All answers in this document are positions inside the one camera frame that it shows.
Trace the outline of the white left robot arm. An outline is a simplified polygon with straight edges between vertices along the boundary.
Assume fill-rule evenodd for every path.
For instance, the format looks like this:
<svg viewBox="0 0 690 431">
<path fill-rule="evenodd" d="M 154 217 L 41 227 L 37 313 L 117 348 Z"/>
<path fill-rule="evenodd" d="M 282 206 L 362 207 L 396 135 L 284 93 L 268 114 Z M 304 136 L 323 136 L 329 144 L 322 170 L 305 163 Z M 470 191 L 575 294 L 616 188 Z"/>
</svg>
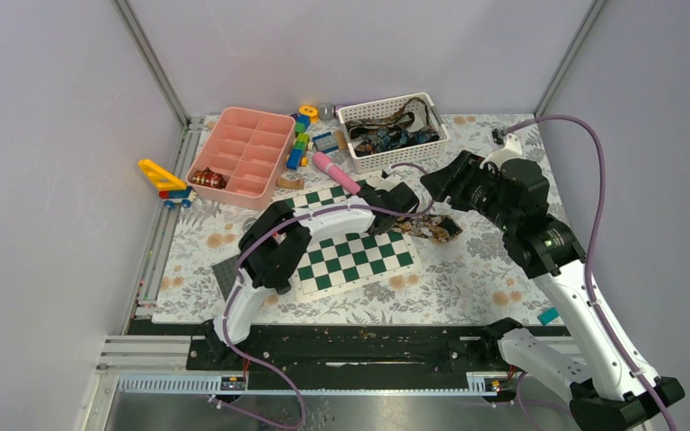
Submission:
<svg viewBox="0 0 690 431">
<path fill-rule="evenodd" d="M 208 357 L 220 368 L 240 363 L 255 314 L 272 294 L 291 289 L 291 278 L 308 247 L 346 234 L 382 234 L 417 213 L 420 198 L 390 175 L 377 186 L 365 184 L 340 202 L 318 207 L 271 203 L 239 241 L 232 262 L 232 287 L 224 290 L 224 310 L 213 320 Z"/>
</svg>

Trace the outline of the brown floral patterned tie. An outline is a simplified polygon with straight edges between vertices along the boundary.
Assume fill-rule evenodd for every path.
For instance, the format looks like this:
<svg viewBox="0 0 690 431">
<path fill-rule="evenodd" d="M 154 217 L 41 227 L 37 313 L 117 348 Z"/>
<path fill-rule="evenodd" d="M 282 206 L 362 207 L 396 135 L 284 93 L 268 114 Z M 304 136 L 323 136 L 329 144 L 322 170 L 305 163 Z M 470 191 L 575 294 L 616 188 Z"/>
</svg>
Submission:
<svg viewBox="0 0 690 431">
<path fill-rule="evenodd" d="M 392 232 L 429 239 L 441 244 L 453 241 L 463 232 L 463 229 L 448 215 L 426 214 L 421 217 L 399 219 L 392 228 Z"/>
</svg>

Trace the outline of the pink divided organizer tray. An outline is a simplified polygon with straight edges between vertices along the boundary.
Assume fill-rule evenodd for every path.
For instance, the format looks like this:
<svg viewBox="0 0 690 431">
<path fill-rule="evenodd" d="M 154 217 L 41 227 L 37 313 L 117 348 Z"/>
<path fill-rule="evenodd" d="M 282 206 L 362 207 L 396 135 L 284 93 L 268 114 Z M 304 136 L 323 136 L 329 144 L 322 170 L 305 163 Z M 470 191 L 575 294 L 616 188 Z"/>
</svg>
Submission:
<svg viewBox="0 0 690 431">
<path fill-rule="evenodd" d="M 239 107 L 225 109 L 186 174 L 199 197 L 227 205 L 263 210 L 271 201 L 294 140 L 295 120 Z M 194 172 L 210 168 L 226 177 L 224 189 L 191 182 Z"/>
</svg>

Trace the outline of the white perforated plastic basket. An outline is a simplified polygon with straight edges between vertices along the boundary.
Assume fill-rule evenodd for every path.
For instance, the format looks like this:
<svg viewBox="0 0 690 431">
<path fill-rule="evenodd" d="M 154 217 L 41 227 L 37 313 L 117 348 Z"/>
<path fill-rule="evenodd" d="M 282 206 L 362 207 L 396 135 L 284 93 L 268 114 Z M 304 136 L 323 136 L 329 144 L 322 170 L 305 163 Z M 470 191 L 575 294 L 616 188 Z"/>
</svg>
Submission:
<svg viewBox="0 0 690 431">
<path fill-rule="evenodd" d="M 337 118 L 358 173 L 438 157 L 449 140 L 425 92 L 342 106 Z"/>
</svg>

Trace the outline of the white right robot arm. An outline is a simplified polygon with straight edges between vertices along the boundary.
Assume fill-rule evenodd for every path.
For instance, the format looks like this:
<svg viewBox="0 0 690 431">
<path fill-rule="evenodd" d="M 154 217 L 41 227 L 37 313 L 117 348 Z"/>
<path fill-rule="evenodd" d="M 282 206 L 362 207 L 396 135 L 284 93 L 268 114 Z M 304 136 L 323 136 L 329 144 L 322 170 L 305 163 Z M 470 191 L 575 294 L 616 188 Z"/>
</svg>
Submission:
<svg viewBox="0 0 690 431">
<path fill-rule="evenodd" d="M 549 211 L 549 180 L 523 157 L 516 136 L 485 157 L 463 151 L 420 181 L 436 202 L 474 211 L 501 229 L 509 257 L 546 295 L 582 355 L 577 362 L 504 319 L 489 326 L 479 346 L 484 365 L 530 374 L 568 404 L 583 430 L 629 430 L 684 398 L 681 383 L 657 373 L 606 307 L 587 253 Z"/>
</svg>

